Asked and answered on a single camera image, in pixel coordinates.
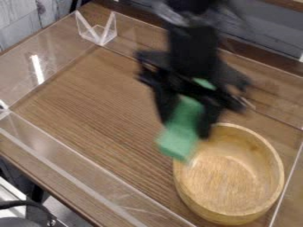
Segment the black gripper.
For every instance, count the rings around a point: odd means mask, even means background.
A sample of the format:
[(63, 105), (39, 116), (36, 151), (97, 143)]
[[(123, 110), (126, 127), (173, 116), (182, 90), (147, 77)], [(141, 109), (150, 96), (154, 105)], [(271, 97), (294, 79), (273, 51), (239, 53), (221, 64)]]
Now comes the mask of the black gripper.
[(246, 109), (251, 81), (222, 61), (213, 27), (171, 28), (167, 41), (166, 51), (137, 52), (139, 80), (151, 87), (162, 124), (173, 117), (179, 95), (203, 104), (198, 135), (207, 139), (225, 109), (235, 112)]

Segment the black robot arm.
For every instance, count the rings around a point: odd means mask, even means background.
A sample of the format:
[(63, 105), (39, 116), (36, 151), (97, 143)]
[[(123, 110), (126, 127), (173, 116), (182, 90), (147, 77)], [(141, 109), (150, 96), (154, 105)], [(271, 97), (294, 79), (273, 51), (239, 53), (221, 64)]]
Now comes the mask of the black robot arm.
[(162, 123), (177, 117), (182, 98), (198, 103), (194, 132), (210, 137), (225, 110), (242, 112), (249, 77), (229, 66), (218, 53), (221, 42), (209, 12), (235, 8), (230, 0), (162, 0), (154, 12), (167, 28), (167, 51), (138, 51), (139, 81), (150, 86)]

